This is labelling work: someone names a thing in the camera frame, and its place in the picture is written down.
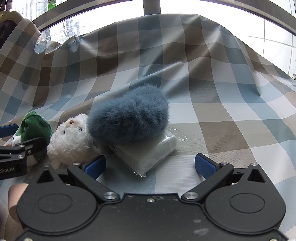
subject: stuffed animal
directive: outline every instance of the stuffed animal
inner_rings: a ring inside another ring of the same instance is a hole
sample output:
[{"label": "stuffed animal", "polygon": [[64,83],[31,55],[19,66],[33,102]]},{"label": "stuffed animal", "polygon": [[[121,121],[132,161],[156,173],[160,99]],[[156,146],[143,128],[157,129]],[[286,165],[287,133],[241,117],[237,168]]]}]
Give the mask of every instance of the stuffed animal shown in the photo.
[{"label": "stuffed animal", "polygon": [[87,115],[80,114],[60,124],[47,147],[50,160],[70,165],[84,163],[100,154],[100,148],[88,132],[87,119]]},{"label": "stuffed animal", "polygon": [[[27,113],[17,132],[12,137],[12,146],[18,143],[37,138],[44,137],[49,144],[52,135],[52,128],[47,120],[41,115],[37,114],[34,110]],[[27,166],[33,166],[41,159],[46,152],[46,149],[27,157]]]},{"label": "stuffed animal", "polygon": [[128,91],[120,98],[93,104],[88,128],[97,142],[125,144],[154,137],[168,124],[165,94],[153,85]]}]

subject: plaid fabric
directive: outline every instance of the plaid fabric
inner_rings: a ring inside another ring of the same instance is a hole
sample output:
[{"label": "plaid fabric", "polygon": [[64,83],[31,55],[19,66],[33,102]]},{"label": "plaid fabric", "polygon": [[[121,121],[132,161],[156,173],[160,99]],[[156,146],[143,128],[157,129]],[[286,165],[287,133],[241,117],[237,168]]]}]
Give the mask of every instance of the plaid fabric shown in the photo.
[{"label": "plaid fabric", "polygon": [[[153,83],[168,96],[170,127],[188,140],[142,179],[106,150],[99,181],[120,194],[183,194],[203,180],[194,169],[197,153],[235,167],[257,162],[286,202],[281,230],[296,237],[296,85],[283,71],[197,15],[130,19],[61,46],[36,45],[39,36],[23,19],[0,50],[0,124],[20,123],[34,109],[54,130],[93,103]],[[0,182],[1,217],[10,185],[28,182],[45,162],[25,180]]]}]

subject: metal screw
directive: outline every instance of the metal screw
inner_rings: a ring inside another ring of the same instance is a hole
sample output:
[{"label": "metal screw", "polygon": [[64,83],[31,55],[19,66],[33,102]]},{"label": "metal screw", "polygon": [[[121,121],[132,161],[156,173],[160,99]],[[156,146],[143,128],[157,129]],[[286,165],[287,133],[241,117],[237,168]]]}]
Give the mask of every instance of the metal screw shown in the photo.
[{"label": "metal screw", "polygon": [[113,200],[115,198],[117,198],[118,194],[115,192],[105,192],[103,197],[107,200]]},{"label": "metal screw", "polygon": [[196,192],[187,192],[184,194],[184,197],[189,200],[194,200],[198,198],[198,194]]},{"label": "metal screw", "polygon": [[147,202],[155,202],[155,199],[154,198],[148,198]]}]

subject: plastic-wrapped package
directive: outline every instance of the plastic-wrapped package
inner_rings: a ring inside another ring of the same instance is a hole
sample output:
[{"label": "plastic-wrapped package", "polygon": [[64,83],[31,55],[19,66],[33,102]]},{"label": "plastic-wrapped package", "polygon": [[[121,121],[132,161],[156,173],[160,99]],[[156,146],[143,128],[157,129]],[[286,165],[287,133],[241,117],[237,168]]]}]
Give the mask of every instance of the plastic-wrapped package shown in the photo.
[{"label": "plastic-wrapped package", "polygon": [[147,171],[156,167],[176,149],[177,144],[177,137],[165,130],[150,139],[110,146],[110,148],[135,174],[145,177]]}]

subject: black clamp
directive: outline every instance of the black clamp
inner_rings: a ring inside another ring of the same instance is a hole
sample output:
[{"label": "black clamp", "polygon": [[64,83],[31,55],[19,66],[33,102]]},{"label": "black clamp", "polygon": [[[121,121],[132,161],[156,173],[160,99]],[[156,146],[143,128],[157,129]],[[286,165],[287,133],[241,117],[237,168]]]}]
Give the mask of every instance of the black clamp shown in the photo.
[{"label": "black clamp", "polygon": [[285,203],[260,165],[235,169],[197,155],[196,169],[208,163],[211,170],[200,170],[206,180],[181,198],[125,194],[122,199],[79,164],[67,170],[47,165],[18,202],[25,230],[17,241],[288,240],[278,230]]},{"label": "black clamp", "polygon": [[14,147],[0,146],[0,180],[26,175],[27,157],[46,148],[43,137],[31,139]]}]

